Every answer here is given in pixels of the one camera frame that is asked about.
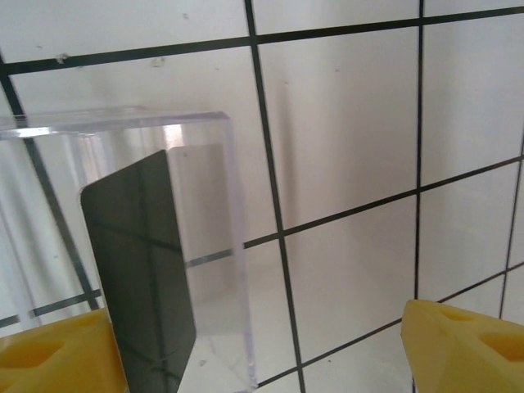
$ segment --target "white surface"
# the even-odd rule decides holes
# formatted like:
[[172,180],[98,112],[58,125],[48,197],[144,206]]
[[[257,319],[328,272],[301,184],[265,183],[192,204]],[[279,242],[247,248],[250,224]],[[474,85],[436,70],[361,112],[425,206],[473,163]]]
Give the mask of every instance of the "white surface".
[[503,270],[517,164],[422,194],[419,294],[439,300]]
[[254,0],[253,7],[258,34],[418,16],[418,0]]
[[475,313],[498,318],[503,281],[503,276],[497,277],[445,303],[453,307],[459,307],[460,309],[469,309]]
[[415,28],[260,53],[286,228],[415,186]]
[[246,237],[275,232],[269,176],[247,47],[13,78],[28,113],[117,106],[224,111],[233,120],[244,187]]
[[524,15],[424,30],[422,183],[520,154]]
[[306,367],[304,374],[308,393],[411,391],[399,324]]
[[71,305],[69,307],[65,307],[64,309],[58,309],[57,311],[41,315],[40,322],[42,325],[46,325],[48,323],[61,321],[62,319],[76,317],[77,315],[81,315],[89,311],[90,309],[88,303],[85,301],[77,305]]
[[522,0],[426,0],[424,16],[518,7],[522,4]]
[[5,61],[247,35],[242,0],[22,0],[0,15]]
[[204,341],[195,341],[179,393],[232,393],[243,391],[245,387]]
[[5,327],[0,327],[0,337],[10,336],[11,334],[20,333],[22,331],[22,325],[15,323]]
[[257,379],[296,366],[278,242],[245,251]]
[[296,373],[286,375],[284,378],[261,387],[256,393],[300,393],[298,375]]
[[286,239],[304,361],[402,316],[414,224],[411,197]]
[[504,298],[503,319],[524,324],[524,268],[517,268],[508,274]]
[[0,143],[0,167],[0,203],[34,305],[79,295],[79,281],[21,140]]
[[521,183],[518,190],[517,211],[515,226],[513,227],[513,241],[509,265],[514,266],[524,262],[524,170],[521,172]]

